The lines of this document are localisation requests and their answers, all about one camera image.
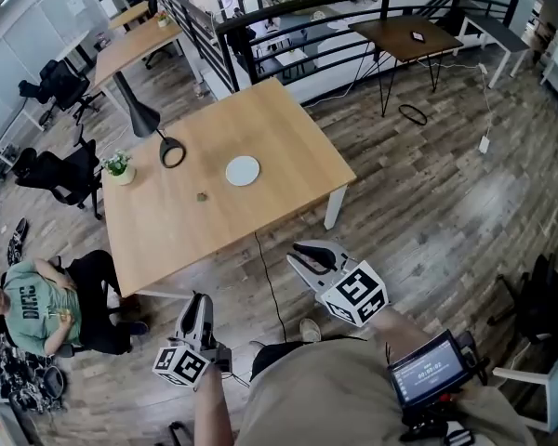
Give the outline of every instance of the wooden floor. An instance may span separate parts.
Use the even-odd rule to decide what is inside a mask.
[[[491,75],[500,57],[490,47],[458,60],[474,65],[481,58]],[[445,64],[452,61],[446,58]],[[470,329],[493,363],[508,357],[512,324],[485,323],[510,302],[495,286],[496,274],[518,280],[539,253],[558,253],[558,101],[525,63],[516,79],[506,75],[487,91],[495,116],[486,155],[477,150],[488,117],[478,70],[443,69],[435,94],[427,69],[399,71],[384,119],[376,80],[310,109],[358,180],[331,231],[323,226],[322,203],[259,233],[290,337],[297,336],[304,316],[317,320],[324,334],[348,332],[314,305],[286,263],[292,242],[326,238],[368,260],[396,308],[429,332]],[[165,123],[211,103],[194,96],[184,59],[162,59],[150,72],[138,64],[126,77],[139,100],[161,111]],[[416,105],[429,123],[407,121],[397,111],[401,103]],[[106,99],[100,107],[99,114],[85,118],[86,138],[97,140],[98,153],[125,130],[124,118]],[[61,118],[33,145],[66,155],[73,149],[71,126]],[[127,130],[106,153],[138,143]],[[57,203],[48,192],[16,187],[10,177],[0,186],[0,272],[7,267],[7,240],[22,216],[30,221],[25,256],[59,254],[70,263],[92,249],[108,249],[105,222]],[[234,370],[245,379],[252,362],[248,341],[281,341],[254,237],[186,269],[173,282],[212,295],[215,335],[233,349]],[[167,425],[193,420],[192,391],[151,373],[155,352],[166,344],[183,302],[140,301],[152,331],[131,354],[85,352],[60,361],[69,372],[68,411],[33,419],[45,444],[170,444]],[[225,381],[225,389],[237,430],[248,391],[233,380]]]

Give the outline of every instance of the black metal railing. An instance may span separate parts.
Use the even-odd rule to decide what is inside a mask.
[[[375,16],[377,19],[380,18],[384,20],[388,17],[396,15],[418,14],[427,20],[438,22],[439,20],[449,18],[451,14],[456,15],[457,20],[460,18],[460,21],[462,21],[464,12],[468,12],[478,15],[489,15],[492,18],[501,20],[506,26],[509,26],[518,4],[518,0],[511,0],[508,3],[495,0],[428,0],[422,5],[402,6],[397,5],[397,0],[374,0],[375,2],[379,1],[379,5],[376,5],[376,7],[373,8],[339,15],[334,15],[334,12],[326,12],[328,16],[320,18],[319,20],[312,19],[283,30],[278,30],[276,32],[267,33],[260,37],[250,39],[248,29],[251,25],[256,25],[259,22],[291,15],[294,12],[300,12],[302,10],[311,11],[312,9],[316,9],[318,7],[326,7],[341,2],[358,0],[291,0],[248,13],[242,17],[229,19],[223,23],[217,23],[211,15],[208,15],[200,8],[195,7],[188,0],[160,1],[170,14],[172,14],[176,22],[181,26],[182,30],[186,32],[191,42],[198,49],[201,58],[206,59],[209,65],[211,65],[219,78],[231,92],[237,92],[240,90],[240,86],[236,78],[236,72],[238,71],[245,72],[249,78],[249,83],[254,85],[259,81],[274,77],[279,73],[285,74],[285,72],[293,68],[300,67],[303,69],[303,65],[311,62],[314,63],[319,58],[335,54],[346,49],[366,45],[366,50],[360,48],[359,53],[353,56],[347,56],[346,58],[338,59],[322,66],[314,64],[313,69],[302,71],[303,74],[298,74],[293,78],[283,78],[284,85],[291,85],[319,72],[323,72],[331,68],[335,68],[336,66],[365,58],[376,53],[375,49],[368,50],[369,45],[367,40],[360,40],[344,43],[342,46],[319,51],[313,55],[306,55],[306,58],[304,59],[300,59],[286,65],[279,65],[278,67],[275,65],[276,67],[274,69],[266,70],[262,64],[264,61],[275,59],[277,56],[280,56],[288,51],[293,51],[297,48],[302,48],[312,44],[320,44],[331,38],[338,38],[346,34],[354,33],[354,31],[350,28],[337,30],[334,33],[322,34],[312,39],[306,39],[301,43],[290,44],[287,47],[275,46],[274,49],[267,48],[267,50],[261,52],[262,54],[257,53],[257,48],[264,46],[266,42],[277,38],[278,36],[297,33],[301,30],[306,30],[317,25],[327,24],[331,21],[362,16]],[[228,48],[228,41],[232,44],[232,54]],[[381,52],[379,54],[379,64],[382,64],[390,58],[391,55]]]

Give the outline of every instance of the white disc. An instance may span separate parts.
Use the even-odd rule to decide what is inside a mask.
[[[260,165],[257,159],[249,155],[241,155],[227,164],[225,177],[232,185],[244,187],[256,180],[259,172]]]

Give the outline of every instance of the white flower pot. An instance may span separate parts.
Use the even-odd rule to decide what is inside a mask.
[[[137,169],[132,165],[128,165],[126,170],[122,172],[120,175],[112,175],[113,181],[118,185],[128,185],[132,180],[134,180],[135,175],[137,174]]]

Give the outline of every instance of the lamp base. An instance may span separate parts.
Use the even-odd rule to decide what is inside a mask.
[[[166,162],[167,155],[176,149],[180,149],[182,151],[182,155],[179,160],[173,164],[168,164]],[[159,146],[159,160],[161,161],[161,165],[165,168],[174,168],[184,162],[186,158],[186,148],[184,145],[174,138],[163,138],[161,141],[161,145]]]

